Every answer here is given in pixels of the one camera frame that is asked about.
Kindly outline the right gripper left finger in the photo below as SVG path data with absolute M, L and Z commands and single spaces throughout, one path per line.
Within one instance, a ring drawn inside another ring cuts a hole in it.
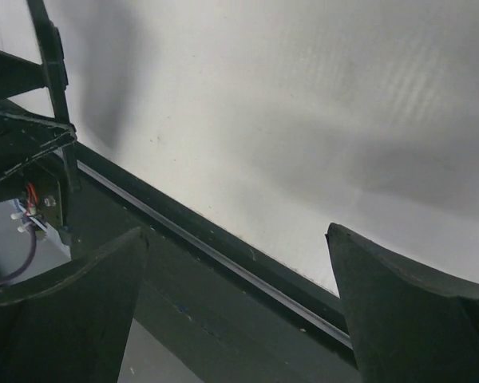
M 143 281 L 138 227 L 0 289 L 0 382 L 115 382 Z

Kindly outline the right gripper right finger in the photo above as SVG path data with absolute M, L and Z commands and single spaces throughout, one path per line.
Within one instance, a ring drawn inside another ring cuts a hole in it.
M 479 382 L 479 283 L 332 223 L 327 245 L 364 382 Z

